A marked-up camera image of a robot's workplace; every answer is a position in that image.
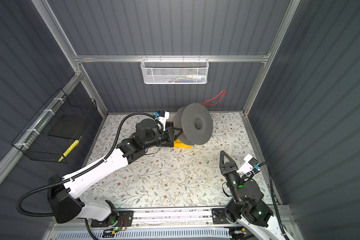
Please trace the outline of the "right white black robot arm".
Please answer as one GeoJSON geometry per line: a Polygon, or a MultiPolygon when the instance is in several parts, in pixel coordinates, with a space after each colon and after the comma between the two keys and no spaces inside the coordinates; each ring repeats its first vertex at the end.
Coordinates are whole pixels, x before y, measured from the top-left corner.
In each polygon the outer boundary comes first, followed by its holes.
{"type": "Polygon", "coordinates": [[[263,201],[264,194],[253,179],[261,167],[251,155],[246,156],[248,171],[240,176],[236,162],[220,151],[220,171],[230,189],[231,200],[225,206],[225,216],[231,223],[242,225],[259,240],[292,240],[294,237],[283,227],[276,200],[272,198],[273,209],[263,201]]]}

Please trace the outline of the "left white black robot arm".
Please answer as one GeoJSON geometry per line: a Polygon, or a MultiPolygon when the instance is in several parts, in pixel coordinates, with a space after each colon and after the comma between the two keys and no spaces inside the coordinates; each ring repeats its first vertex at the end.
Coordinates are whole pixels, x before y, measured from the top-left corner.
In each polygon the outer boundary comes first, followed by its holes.
{"type": "Polygon", "coordinates": [[[183,133],[181,128],[157,128],[153,119],[144,119],[136,124],[135,133],[118,143],[111,155],[104,156],[90,165],[65,175],[65,183],[48,190],[48,202],[59,224],[73,219],[93,219],[113,225],[119,216],[114,204],[92,203],[82,194],[95,183],[114,171],[121,169],[145,155],[146,150],[173,143],[183,133]]]}

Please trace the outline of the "grey perforated spool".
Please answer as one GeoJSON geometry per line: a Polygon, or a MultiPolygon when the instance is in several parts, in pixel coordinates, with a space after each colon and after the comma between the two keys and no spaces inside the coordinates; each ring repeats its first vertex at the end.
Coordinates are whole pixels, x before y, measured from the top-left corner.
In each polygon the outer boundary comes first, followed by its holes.
{"type": "Polygon", "coordinates": [[[212,137],[213,119],[201,104],[193,103],[180,108],[173,118],[173,127],[183,130],[178,139],[187,146],[204,145],[212,137]]]}

